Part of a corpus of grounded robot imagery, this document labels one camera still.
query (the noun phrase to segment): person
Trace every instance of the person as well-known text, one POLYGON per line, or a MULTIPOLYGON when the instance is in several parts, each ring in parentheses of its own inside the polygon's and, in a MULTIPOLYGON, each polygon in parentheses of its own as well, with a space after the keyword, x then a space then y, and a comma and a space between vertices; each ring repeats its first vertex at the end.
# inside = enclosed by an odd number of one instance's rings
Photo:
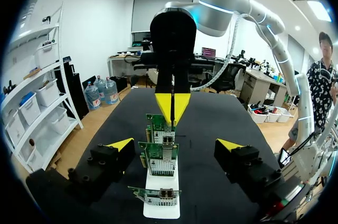
MULTIPOLYGON (((338 79, 337 72, 332 63, 333 45, 328 34, 319 34, 319 43, 323 57, 321 60, 313 62, 307 72, 308 83, 310 85, 311 99, 313 106, 313 116, 315 122, 315 132, 323 131, 328 111, 337 101, 338 89, 334 87, 338 79)), ((290 130, 289 139, 283 145, 285 150, 292 147, 298 136, 298 120, 290 130)))

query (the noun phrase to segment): desk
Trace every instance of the desk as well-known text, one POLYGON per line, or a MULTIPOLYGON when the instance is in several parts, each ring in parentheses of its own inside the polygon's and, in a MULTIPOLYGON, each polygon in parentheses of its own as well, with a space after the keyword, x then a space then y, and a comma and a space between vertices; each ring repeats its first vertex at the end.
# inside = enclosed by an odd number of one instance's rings
POLYGON ((134 67, 128 62, 133 62, 138 60, 139 58, 133 58, 133 57, 126 57, 125 55, 119 55, 116 57, 109 57, 108 58, 108 70, 109 70, 109 76, 115 76, 115 77, 125 77, 125 76, 131 76, 131 75, 139 75, 144 76, 146 75, 146 69, 139 69, 134 70, 134 67))
MULTIPOLYGON (((128 62, 133 62, 133 61, 138 60, 139 58, 126 57, 125 55, 109 57, 108 58, 108 69, 109 69, 110 77, 146 75, 146 69, 139 69, 135 71, 132 64, 126 63, 124 59, 126 59, 128 62)), ((195 57, 195 61, 192 62, 191 64, 191 69, 200 70, 201 72, 208 72, 210 74, 213 74, 213 73, 217 73, 221 69, 223 64, 224 62, 221 60, 207 60, 207 59, 203 59, 200 57, 195 57)), ((199 78, 205 79, 205 76, 203 76, 202 73, 199 73, 199 75, 200 75, 199 78)))
POLYGON ((246 71, 240 98, 247 104, 263 104, 268 90, 275 93, 273 106, 281 107, 286 94, 286 86, 275 81, 261 71, 246 71))
POLYGON ((180 144, 179 179, 181 217, 177 220, 148 219, 143 202, 128 185, 144 188, 147 170, 139 159, 138 141, 147 141, 146 113, 160 114, 154 89, 133 89, 109 115, 82 155, 86 162, 90 149, 135 139, 136 156, 119 183, 112 183, 102 198, 91 205, 107 223, 252 223, 258 205, 252 203, 237 184, 231 184, 213 157, 216 138, 256 147, 260 157, 277 169, 278 163, 263 134, 237 98, 207 92, 191 93, 177 128, 180 144))

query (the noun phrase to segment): black tabletop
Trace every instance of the black tabletop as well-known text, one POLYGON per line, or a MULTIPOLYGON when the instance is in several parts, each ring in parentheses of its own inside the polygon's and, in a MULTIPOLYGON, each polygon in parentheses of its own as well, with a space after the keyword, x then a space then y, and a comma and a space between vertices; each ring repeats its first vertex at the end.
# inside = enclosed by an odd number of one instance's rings
POLYGON ((100 201, 91 205, 109 223, 251 223, 258 210, 237 184, 231 184, 213 157, 216 138, 240 145, 252 145, 260 157, 274 168, 277 161, 261 131, 249 114, 230 95, 193 92, 188 107, 176 127, 180 144, 179 183, 181 217, 177 220, 143 216, 143 202, 128 185, 145 188, 147 170, 139 159, 138 141, 147 141, 146 113, 160 114, 154 89, 132 90, 110 114, 88 145, 110 144, 133 137, 136 156, 119 183, 112 183, 100 201))

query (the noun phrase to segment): screen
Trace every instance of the screen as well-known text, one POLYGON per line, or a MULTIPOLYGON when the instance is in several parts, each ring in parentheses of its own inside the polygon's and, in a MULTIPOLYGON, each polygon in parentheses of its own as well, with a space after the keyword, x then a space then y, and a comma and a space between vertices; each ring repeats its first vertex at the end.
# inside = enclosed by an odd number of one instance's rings
POLYGON ((209 48, 202 48, 202 56, 208 58, 215 58, 216 57, 216 50, 209 49, 209 48))
POLYGON ((285 166, 290 161, 291 161, 291 156, 289 155, 289 153, 287 151, 285 151, 284 148, 282 148, 280 156, 279 156, 279 162, 280 162, 280 164, 282 164, 283 166, 285 166))

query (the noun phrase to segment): computer monitor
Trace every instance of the computer monitor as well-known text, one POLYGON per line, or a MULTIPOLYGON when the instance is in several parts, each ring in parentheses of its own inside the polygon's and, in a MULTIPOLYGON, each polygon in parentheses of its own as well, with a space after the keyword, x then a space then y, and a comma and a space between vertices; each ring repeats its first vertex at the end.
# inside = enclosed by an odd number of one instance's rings
POLYGON ((202 56, 207 59, 215 59, 216 58, 216 50, 210 48, 202 48, 202 56))

